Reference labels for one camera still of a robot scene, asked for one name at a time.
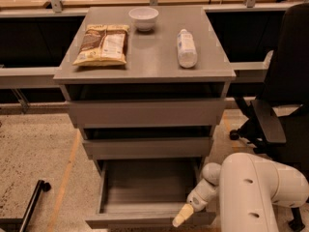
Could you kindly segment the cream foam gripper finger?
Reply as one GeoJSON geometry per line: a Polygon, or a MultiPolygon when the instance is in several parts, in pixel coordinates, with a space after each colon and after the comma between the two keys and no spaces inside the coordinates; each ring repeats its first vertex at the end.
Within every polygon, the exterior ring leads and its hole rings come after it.
{"type": "Polygon", "coordinates": [[[194,214],[194,208],[191,204],[184,204],[178,214],[174,217],[172,224],[179,227],[184,224],[194,214]]]}

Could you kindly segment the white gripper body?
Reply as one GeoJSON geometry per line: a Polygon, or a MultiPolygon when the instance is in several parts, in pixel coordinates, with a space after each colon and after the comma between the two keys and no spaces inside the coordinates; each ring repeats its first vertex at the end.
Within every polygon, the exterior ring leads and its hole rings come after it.
{"type": "Polygon", "coordinates": [[[194,212],[205,209],[218,194],[218,186],[203,179],[187,196],[186,202],[192,206],[194,212]]]}

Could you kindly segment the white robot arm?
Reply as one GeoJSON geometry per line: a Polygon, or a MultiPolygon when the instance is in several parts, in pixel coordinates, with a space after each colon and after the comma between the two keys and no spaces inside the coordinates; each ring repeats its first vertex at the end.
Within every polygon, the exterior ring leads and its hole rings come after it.
{"type": "Polygon", "coordinates": [[[273,207],[298,208],[308,199],[308,181],[297,169],[252,154],[210,162],[173,219],[178,227],[219,198],[221,232],[279,232],[273,207]]]}

